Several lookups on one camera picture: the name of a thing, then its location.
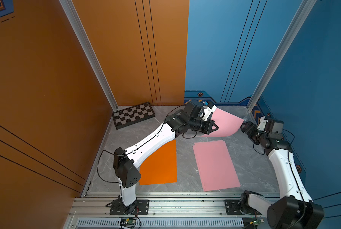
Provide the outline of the pink paper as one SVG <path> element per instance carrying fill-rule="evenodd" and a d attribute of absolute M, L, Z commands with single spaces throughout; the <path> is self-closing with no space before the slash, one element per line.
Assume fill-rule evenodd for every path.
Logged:
<path fill-rule="evenodd" d="M 223 140 L 199 142 L 193 146 L 204 191 L 239 188 L 234 164 Z"/>
<path fill-rule="evenodd" d="M 231 113 L 223 111 L 217 108 L 211 118 L 215 124 L 219 127 L 218 130 L 201 137 L 227 137 L 235 134 L 243 124 L 244 120 Z"/>

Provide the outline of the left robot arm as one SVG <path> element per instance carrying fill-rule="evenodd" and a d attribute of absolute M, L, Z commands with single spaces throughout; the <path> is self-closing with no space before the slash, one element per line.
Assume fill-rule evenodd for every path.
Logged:
<path fill-rule="evenodd" d="M 119 200 L 123 207 L 136 206 L 136 184 L 141 178 L 139 167 L 156 150 L 188 130 L 208 135 L 219 129 L 211 119 L 217 109 L 214 103 L 190 100 L 181 107 L 178 111 L 172 110 L 154 132 L 137 144 L 115 150 L 113 168 L 119 180 Z"/>

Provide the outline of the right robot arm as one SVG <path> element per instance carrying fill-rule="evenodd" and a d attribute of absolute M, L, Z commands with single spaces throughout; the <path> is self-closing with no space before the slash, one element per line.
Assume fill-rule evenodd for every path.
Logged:
<path fill-rule="evenodd" d="M 265 216 L 272 229 L 316 229 L 325 213 L 322 206 L 313 203 L 299 176 L 283 127 L 283 121 L 265 116 L 259 125 L 241 125 L 241 131 L 264 148 L 277 177 L 280 198 L 271 203 L 263 195 L 246 190 L 241 194 L 239 208 L 244 215 Z"/>

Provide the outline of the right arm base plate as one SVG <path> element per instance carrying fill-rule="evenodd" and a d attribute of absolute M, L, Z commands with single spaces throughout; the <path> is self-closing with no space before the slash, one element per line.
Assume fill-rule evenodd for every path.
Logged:
<path fill-rule="evenodd" d="M 226 199 L 224 201 L 225 210 L 227 215 L 257 215 L 261 216 L 261 213 L 246 206 L 242 206 L 239 200 Z"/>

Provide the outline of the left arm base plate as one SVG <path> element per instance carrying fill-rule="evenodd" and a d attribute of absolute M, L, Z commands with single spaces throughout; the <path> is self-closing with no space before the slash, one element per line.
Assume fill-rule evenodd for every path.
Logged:
<path fill-rule="evenodd" d="M 110 208 L 110 215 L 148 215 L 149 200 L 137 199 L 129 206 L 125 206 L 120 198 L 105 205 Z"/>

